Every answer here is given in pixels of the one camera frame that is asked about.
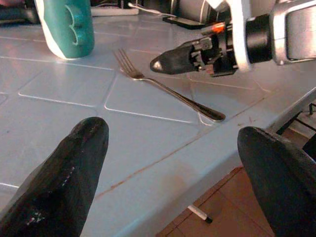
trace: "fork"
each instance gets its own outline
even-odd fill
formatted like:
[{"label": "fork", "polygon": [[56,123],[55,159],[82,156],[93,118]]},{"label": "fork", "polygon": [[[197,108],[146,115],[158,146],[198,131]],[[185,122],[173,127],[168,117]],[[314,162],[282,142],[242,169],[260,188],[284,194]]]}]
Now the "fork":
[{"label": "fork", "polygon": [[164,84],[160,83],[159,81],[145,77],[139,70],[137,70],[131,61],[129,60],[127,54],[125,53],[124,49],[119,49],[117,52],[113,52],[118,64],[122,68],[122,70],[133,80],[139,81],[147,81],[153,85],[158,86],[159,88],[163,89],[168,94],[176,97],[180,101],[184,102],[195,111],[200,112],[201,114],[205,115],[206,117],[210,118],[214,122],[221,122],[225,119],[225,115],[221,112],[208,108],[204,105],[201,105],[189,98],[179,94],[178,92],[170,89],[169,87],[165,86]]}]

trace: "light blue table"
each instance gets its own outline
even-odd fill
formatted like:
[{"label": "light blue table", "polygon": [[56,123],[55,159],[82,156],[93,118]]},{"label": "light blue table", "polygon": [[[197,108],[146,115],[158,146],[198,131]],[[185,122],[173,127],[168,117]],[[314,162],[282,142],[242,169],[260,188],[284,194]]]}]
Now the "light blue table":
[{"label": "light blue table", "polygon": [[[40,26],[0,27],[0,209],[81,119],[103,117],[109,150],[82,236],[152,236],[241,165],[244,126],[276,131],[316,99],[316,62],[210,78],[150,72],[159,53],[199,37],[158,16],[94,19],[93,53],[56,58]],[[163,91],[134,82],[111,50],[123,47],[147,76],[224,112],[213,123]]]}]

